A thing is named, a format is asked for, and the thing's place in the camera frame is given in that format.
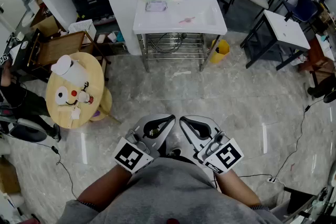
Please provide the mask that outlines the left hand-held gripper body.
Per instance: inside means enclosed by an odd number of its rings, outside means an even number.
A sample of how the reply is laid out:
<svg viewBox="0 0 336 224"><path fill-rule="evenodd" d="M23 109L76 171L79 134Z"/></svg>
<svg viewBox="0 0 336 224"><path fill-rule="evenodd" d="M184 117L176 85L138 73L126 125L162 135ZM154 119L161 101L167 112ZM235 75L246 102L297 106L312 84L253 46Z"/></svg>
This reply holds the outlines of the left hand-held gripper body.
<svg viewBox="0 0 336 224"><path fill-rule="evenodd" d="M112 157L125 170L135 174L160 156L160 147L158 139L145 137L140 126L136 126L120 138Z"/></svg>

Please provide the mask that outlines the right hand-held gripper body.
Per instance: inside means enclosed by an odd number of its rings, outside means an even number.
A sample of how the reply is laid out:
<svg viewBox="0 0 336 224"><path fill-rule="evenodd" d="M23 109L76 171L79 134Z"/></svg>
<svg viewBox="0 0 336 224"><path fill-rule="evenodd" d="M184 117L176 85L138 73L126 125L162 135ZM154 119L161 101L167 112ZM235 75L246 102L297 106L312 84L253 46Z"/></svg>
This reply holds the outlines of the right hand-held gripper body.
<svg viewBox="0 0 336 224"><path fill-rule="evenodd" d="M228 138L224 131L215 135L196 158L217 174L225 174L244 157L234 138Z"/></svg>

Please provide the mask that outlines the person's left forearm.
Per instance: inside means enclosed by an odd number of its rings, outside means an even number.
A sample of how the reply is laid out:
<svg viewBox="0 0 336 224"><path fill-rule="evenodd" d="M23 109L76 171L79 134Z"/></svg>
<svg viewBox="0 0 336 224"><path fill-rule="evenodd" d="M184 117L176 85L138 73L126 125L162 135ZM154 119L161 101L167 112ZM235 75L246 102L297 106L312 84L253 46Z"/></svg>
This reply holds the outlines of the person's left forearm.
<svg viewBox="0 0 336 224"><path fill-rule="evenodd" d="M87 187L77 200L92 204L99 211L103 211L125 190L131 177L132 174L129 171L116 165Z"/></svg>

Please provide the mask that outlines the person's right forearm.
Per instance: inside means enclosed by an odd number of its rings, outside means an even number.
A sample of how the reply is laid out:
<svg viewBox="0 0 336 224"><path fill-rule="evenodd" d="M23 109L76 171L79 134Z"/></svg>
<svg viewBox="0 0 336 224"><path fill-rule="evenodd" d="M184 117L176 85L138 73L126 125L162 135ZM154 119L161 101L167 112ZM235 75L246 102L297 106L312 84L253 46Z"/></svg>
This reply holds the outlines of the person's right forearm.
<svg viewBox="0 0 336 224"><path fill-rule="evenodd" d="M231 169L226 173L215 173L217 184L224 195L252 207L261 205L259 197Z"/></svg>

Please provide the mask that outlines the person's gray shirt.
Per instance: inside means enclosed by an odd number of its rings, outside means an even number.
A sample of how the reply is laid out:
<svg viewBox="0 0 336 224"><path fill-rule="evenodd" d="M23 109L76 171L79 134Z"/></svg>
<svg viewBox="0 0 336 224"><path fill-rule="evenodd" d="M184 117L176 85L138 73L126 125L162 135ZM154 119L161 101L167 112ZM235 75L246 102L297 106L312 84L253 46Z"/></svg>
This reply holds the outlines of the person's gray shirt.
<svg viewBox="0 0 336 224"><path fill-rule="evenodd" d="M103 211L77 199L57 224L281 224L264 205L248 207L224 195L195 164L158 158L132 175Z"/></svg>

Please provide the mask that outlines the yellow bucket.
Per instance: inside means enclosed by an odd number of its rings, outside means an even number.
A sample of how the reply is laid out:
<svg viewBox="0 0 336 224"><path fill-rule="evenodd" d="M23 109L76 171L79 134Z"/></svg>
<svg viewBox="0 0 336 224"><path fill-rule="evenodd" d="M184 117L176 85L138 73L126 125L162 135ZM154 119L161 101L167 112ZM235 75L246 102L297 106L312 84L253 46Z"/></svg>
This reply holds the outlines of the yellow bucket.
<svg viewBox="0 0 336 224"><path fill-rule="evenodd" d="M213 56L210 59L211 63L219 63L230 52L230 46L226 40L221 40L216 48Z"/></svg>

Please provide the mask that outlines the white plate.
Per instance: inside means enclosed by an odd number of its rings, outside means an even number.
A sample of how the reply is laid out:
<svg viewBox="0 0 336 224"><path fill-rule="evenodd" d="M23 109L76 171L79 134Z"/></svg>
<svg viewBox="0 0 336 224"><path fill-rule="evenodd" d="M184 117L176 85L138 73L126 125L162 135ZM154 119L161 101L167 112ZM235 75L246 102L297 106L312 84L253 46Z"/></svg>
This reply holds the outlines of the white plate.
<svg viewBox="0 0 336 224"><path fill-rule="evenodd" d="M69 101L69 92L65 86L61 86L57 89L55 93L55 102L58 105L68 105Z"/></svg>

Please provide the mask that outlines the white jug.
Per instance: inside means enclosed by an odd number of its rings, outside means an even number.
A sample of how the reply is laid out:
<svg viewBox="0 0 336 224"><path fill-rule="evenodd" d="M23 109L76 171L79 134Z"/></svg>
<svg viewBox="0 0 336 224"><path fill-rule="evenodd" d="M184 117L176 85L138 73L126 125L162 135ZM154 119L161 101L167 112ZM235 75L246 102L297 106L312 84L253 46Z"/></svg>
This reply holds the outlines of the white jug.
<svg viewBox="0 0 336 224"><path fill-rule="evenodd" d="M51 66L51 71L77 87L84 87L85 83L89 81L86 69L69 55L61 56Z"/></svg>

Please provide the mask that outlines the black metal sink stand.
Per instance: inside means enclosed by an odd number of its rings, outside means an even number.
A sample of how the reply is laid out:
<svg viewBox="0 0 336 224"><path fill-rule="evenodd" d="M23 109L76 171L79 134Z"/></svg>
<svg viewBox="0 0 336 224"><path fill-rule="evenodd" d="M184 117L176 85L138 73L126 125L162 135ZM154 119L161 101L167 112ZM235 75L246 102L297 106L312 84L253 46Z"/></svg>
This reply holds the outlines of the black metal sink stand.
<svg viewBox="0 0 336 224"><path fill-rule="evenodd" d="M249 62L246 64L247 69L258 60L266 56L273 56L280 61L280 64L276 66L278 71L307 52L280 45L264 16L264 12L257 24L240 44L240 47L245 49L249 56Z"/></svg>

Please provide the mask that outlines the white sink with drainboard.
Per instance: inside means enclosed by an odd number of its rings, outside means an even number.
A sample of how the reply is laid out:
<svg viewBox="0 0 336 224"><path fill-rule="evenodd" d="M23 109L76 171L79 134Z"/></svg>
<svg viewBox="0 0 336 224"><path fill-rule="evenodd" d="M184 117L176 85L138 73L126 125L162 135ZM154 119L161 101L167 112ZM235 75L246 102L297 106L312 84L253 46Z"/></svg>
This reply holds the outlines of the white sink with drainboard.
<svg viewBox="0 0 336 224"><path fill-rule="evenodd" d="M166 1L163 12L146 12L146 0L138 0L133 32L156 33L203 33L225 35L227 26L217 0L157 0ZM195 17L192 23L179 22Z"/></svg>

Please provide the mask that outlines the purple wet wipes pack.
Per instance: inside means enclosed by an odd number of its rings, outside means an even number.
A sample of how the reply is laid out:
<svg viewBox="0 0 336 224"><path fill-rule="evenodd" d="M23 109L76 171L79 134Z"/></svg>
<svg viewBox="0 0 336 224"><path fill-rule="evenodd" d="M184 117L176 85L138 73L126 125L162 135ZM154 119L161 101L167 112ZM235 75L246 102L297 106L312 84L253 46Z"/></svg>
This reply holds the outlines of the purple wet wipes pack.
<svg viewBox="0 0 336 224"><path fill-rule="evenodd" d="M167 9L166 1L151 0L147 1L145 5L146 12L163 12L166 9Z"/></svg>

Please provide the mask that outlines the white perforated basket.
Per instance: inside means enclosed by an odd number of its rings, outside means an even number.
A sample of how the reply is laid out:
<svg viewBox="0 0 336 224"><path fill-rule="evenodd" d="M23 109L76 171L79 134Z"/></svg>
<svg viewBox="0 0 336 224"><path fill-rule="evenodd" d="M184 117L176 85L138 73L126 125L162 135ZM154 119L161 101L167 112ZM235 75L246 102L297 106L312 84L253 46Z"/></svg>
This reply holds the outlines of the white perforated basket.
<svg viewBox="0 0 336 224"><path fill-rule="evenodd" d="M82 20L80 22L72 23L69 25L68 33L77 33L80 31L86 31L92 40L95 39L97 30L93 24L92 19Z"/></svg>

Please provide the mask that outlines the small white sink basin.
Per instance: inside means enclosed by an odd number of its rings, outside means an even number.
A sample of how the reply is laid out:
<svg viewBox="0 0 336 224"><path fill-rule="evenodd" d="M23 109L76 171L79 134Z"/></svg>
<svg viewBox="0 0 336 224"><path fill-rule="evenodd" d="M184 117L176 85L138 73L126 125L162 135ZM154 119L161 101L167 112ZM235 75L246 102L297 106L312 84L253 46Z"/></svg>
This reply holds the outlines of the small white sink basin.
<svg viewBox="0 0 336 224"><path fill-rule="evenodd" d="M297 22L291 19L285 21L285 17L271 11L265 10L264 16L270 24L273 33L280 45L297 49L300 51L308 51L310 45Z"/></svg>

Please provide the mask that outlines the brown wooden cabinet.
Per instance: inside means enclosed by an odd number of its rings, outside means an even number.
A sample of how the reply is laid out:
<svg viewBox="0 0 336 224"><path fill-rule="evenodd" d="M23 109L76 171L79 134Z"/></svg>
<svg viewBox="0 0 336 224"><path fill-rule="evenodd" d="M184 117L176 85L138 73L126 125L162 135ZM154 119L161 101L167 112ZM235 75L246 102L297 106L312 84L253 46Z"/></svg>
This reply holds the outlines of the brown wooden cabinet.
<svg viewBox="0 0 336 224"><path fill-rule="evenodd" d="M323 79L336 74L335 62L323 55L316 36L309 41L307 61L299 64L299 72L309 72L314 85L317 86Z"/></svg>

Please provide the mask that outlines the blue chair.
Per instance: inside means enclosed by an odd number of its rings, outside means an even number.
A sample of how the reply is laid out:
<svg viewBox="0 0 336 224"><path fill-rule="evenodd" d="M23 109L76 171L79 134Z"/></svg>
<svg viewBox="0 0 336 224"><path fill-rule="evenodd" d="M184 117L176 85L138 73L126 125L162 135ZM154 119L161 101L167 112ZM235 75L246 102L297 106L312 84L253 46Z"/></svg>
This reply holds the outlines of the blue chair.
<svg viewBox="0 0 336 224"><path fill-rule="evenodd" d="M318 8L312 0L297 0L296 5L287 1L283 1L282 4L287 12L293 12L293 18L303 23L307 23L318 13Z"/></svg>

